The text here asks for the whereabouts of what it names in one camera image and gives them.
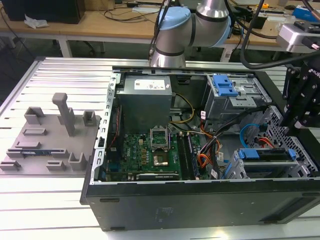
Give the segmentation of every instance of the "white table leg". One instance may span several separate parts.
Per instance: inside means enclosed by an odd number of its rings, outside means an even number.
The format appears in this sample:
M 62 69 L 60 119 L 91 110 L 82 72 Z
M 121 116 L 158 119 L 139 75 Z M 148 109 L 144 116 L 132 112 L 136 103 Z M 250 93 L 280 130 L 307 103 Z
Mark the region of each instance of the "white table leg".
M 221 56 L 221 58 L 220 58 L 220 62 L 228 63 L 229 60 L 230 60 L 232 51 L 233 51 L 232 46 L 228 46 L 228 45 L 227 45 L 227 46 L 223 49 L 222 56 Z
M 102 54 L 104 54 L 106 52 L 106 46 L 105 46 L 105 42 L 104 41 L 100 42 L 100 52 Z
M 72 58 L 72 52 L 68 40 L 58 39 L 58 41 L 61 48 L 62 56 L 64 58 Z

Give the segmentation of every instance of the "open computer tower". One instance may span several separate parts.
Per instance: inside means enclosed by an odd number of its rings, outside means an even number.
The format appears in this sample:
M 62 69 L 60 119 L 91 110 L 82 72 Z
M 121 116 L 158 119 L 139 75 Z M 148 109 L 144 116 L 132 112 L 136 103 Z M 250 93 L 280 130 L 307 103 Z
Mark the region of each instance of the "open computer tower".
M 320 201 L 320 144 L 284 109 L 265 72 L 114 67 L 80 202 L 103 231 L 288 223 Z

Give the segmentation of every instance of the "motherboard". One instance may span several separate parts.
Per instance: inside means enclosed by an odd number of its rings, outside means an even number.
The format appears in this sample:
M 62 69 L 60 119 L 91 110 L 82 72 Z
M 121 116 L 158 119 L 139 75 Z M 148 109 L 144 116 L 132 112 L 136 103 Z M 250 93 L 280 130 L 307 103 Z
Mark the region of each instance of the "motherboard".
M 107 161 L 106 180 L 156 181 L 199 177 L 197 154 L 201 149 L 197 134 L 125 134 L 120 161 Z

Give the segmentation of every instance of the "blue cable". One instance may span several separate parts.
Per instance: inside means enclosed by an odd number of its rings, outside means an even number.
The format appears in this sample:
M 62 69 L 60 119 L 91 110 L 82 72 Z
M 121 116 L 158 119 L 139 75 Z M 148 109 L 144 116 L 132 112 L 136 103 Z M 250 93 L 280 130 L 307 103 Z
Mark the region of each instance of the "blue cable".
M 260 127 L 260 125 L 258 125 L 258 124 L 249 123 L 249 124 L 245 125 L 245 126 L 241 129 L 240 135 L 239 135 L 239 137 L 240 137 L 240 142 L 241 142 L 241 144 L 242 144 L 246 149 L 248 148 L 248 145 L 245 143 L 244 133 L 245 133 L 245 129 L 248 128 L 248 127 L 250 127 L 250 126 L 255 126 L 255 127 L 258 127 L 258 128 Z

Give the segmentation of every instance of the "blue plastic clip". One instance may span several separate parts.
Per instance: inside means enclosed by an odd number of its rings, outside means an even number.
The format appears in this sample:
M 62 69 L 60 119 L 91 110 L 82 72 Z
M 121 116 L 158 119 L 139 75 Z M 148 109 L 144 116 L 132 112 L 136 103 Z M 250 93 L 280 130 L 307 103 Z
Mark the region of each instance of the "blue plastic clip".
M 213 75 L 212 82 L 216 87 L 219 96 L 237 97 L 239 95 L 227 75 Z
M 292 160 L 295 160 L 297 158 L 297 154 L 296 154 L 295 150 L 289 148 L 288 153 L 289 153 L 290 157 L 292 158 Z
M 239 155 L 239 158 L 240 159 L 244 159 L 245 158 L 245 154 L 244 154 L 244 152 L 243 151 L 238 151 L 238 155 Z
M 245 156 L 246 159 L 259 159 L 260 156 L 254 148 L 243 148 L 241 149 L 238 154 L 240 156 L 240 153 Z

